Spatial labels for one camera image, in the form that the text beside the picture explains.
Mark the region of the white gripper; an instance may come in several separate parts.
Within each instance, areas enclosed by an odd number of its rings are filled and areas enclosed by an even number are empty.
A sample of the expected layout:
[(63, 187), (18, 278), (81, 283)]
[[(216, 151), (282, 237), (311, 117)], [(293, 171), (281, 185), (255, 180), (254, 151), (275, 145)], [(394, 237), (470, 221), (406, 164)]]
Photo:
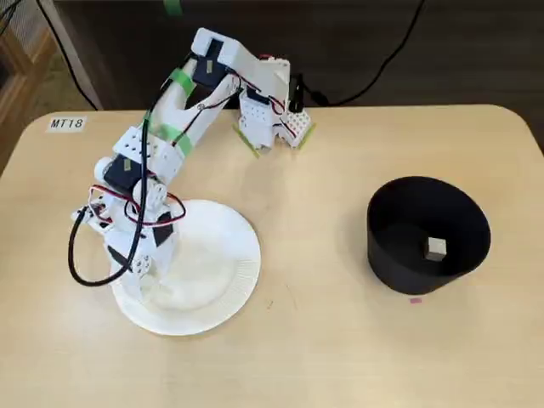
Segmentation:
[(104, 247), (110, 261), (110, 275), (125, 272), (125, 292), (143, 298), (156, 276), (155, 294), (172, 291), (172, 261), (177, 237), (177, 205), (163, 204), (145, 210), (144, 222), (137, 225), (135, 205), (110, 202), (104, 209)]

